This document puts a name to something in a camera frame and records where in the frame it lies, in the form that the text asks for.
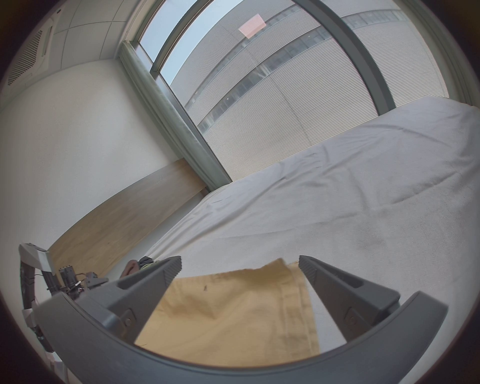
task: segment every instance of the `blue sky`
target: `blue sky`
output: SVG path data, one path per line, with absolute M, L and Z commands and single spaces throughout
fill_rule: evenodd
M 167 0 L 158 10 L 141 40 L 142 47 L 155 60 L 170 32 L 196 0 Z M 243 0 L 214 0 L 185 31 L 160 73 L 168 84 L 193 49 L 230 10 Z

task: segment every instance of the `corrugated facade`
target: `corrugated facade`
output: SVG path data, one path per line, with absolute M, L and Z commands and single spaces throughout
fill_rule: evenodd
M 404 15 L 393 21 L 396 4 L 324 2 L 341 17 L 367 18 L 362 26 L 352 28 L 377 62 L 397 105 L 424 95 L 448 97 L 438 66 L 416 28 Z M 385 15 L 379 10 L 395 11 Z M 277 21 L 280 12 L 284 15 Z M 245 41 L 238 28 L 257 13 L 267 27 Z M 358 72 L 328 34 L 273 71 L 263 68 L 263 79 L 218 111 L 249 73 L 318 27 L 289 0 L 245 0 L 210 30 L 173 80 L 172 90 L 184 106 L 189 103 L 187 111 L 196 124 L 215 111 L 204 137 L 233 180 L 377 116 Z M 224 60 L 235 49 L 239 51 Z M 219 69 L 209 76 L 217 65 Z

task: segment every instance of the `wooden panel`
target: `wooden panel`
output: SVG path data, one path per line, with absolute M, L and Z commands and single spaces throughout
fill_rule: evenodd
M 128 251 L 205 187 L 185 159 L 118 192 L 49 249 L 55 267 L 104 276 Z

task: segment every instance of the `curtain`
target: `curtain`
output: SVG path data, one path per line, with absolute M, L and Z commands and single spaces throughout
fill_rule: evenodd
M 120 61 L 156 127 L 175 153 L 185 158 L 210 191 L 229 184 L 230 177 L 211 149 L 191 131 L 128 41 L 120 47 Z

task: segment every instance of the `brown cloth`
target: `brown cloth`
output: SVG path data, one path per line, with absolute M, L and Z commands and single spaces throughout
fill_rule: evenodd
M 320 353 L 298 263 L 174 279 L 135 341 L 173 359 L 268 366 Z

